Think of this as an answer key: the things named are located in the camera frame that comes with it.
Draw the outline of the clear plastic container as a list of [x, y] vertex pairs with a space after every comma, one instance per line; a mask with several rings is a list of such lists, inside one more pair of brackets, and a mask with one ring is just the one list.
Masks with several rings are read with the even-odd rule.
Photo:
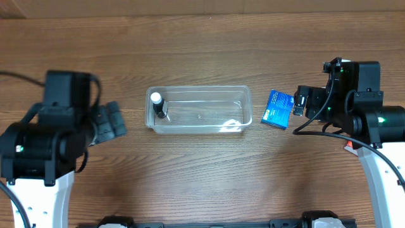
[[[166, 100], [168, 113], [158, 118], [151, 94]], [[156, 86], [146, 92], [146, 126], [157, 134], [242, 132], [252, 124], [252, 96], [246, 85]]]

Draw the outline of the dark bottle white cap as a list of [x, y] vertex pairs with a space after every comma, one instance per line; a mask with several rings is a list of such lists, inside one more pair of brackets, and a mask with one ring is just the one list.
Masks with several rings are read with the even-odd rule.
[[168, 105], [166, 100], [162, 97], [162, 95], [158, 92], [154, 92], [150, 96], [153, 110], [158, 118], [165, 118], [168, 113]]

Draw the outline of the blue box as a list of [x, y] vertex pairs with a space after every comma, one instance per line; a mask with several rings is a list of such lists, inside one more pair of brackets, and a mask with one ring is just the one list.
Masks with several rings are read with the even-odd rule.
[[272, 90], [261, 122], [285, 130], [289, 125], [294, 97]]

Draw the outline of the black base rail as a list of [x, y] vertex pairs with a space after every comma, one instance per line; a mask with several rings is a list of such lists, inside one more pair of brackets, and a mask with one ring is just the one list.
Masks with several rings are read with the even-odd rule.
[[124, 228], [357, 228], [354, 218], [339, 218], [330, 210], [303, 212], [300, 218], [273, 218], [264, 222], [217, 222], [164, 224], [162, 222], [137, 223], [132, 217], [107, 216], [95, 227]]

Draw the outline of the red packet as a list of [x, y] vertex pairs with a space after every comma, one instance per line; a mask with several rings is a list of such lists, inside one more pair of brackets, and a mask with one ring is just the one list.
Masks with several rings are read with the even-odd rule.
[[346, 145], [344, 146], [344, 149], [345, 149], [346, 151], [348, 151], [348, 152], [350, 152], [350, 153], [356, 155], [356, 156], [358, 155], [358, 152], [357, 152], [356, 149], [353, 148], [351, 141], [347, 141], [347, 142], [346, 142]]

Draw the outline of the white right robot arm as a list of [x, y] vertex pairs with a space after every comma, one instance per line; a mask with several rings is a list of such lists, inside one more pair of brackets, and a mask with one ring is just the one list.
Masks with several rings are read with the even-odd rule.
[[300, 85], [293, 113], [339, 132], [319, 136], [352, 142], [368, 187], [377, 227], [404, 227], [404, 108], [385, 106], [377, 61], [336, 57], [323, 63], [325, 87]]

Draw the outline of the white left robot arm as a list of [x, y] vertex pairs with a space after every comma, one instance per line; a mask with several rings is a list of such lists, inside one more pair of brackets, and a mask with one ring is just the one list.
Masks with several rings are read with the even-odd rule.
[[1, 134], [1, 190], [15, 227], [68, 227], [75, 175], [91, 146], [127, 133], [117, 102], [90, 100], [99, 79], [85, 72], [49, 70], [44, 97]]

